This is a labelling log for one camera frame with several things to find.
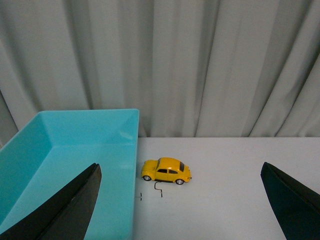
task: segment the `yellow toy car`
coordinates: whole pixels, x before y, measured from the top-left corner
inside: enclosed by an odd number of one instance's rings
[[[145,161],[141,178],[146,181],[175,182],[182,185],[184,182],[189,182],[192,177],[187,165],[174,158],[162,157],[159,160]]]

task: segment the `table surface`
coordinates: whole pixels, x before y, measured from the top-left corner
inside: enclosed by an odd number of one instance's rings
[[[320,193],[320,138],[139,138],[135,240],[286,240],[262,180],[264,162]],[[148,159],[190,167],[183,185],[140,178]]]

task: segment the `blue plastic bin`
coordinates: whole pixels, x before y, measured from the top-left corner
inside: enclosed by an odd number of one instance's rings
[[[92,163],[102,180],[87,240],[132,238],[139,111],[38,113],[0,150],[0,233]]]

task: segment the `plastic bin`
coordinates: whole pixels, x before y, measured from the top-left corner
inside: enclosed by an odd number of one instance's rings
[[[38,113],[0,150],[0,233],[92,163],[102,180],[87,240],[132,238],[139,111]]]

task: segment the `gray curtain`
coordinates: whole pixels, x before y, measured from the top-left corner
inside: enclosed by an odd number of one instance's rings
[[[43,110],[142,137],[319,137],[320,0],[1,0],[0,144]]]

